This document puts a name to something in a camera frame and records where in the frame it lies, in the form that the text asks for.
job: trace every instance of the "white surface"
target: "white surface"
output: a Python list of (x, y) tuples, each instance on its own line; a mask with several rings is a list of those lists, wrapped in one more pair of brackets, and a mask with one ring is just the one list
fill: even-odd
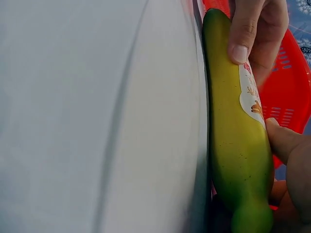
[(0, 232), (187, 232), (192, 2), (2, 0), (0, 25)]

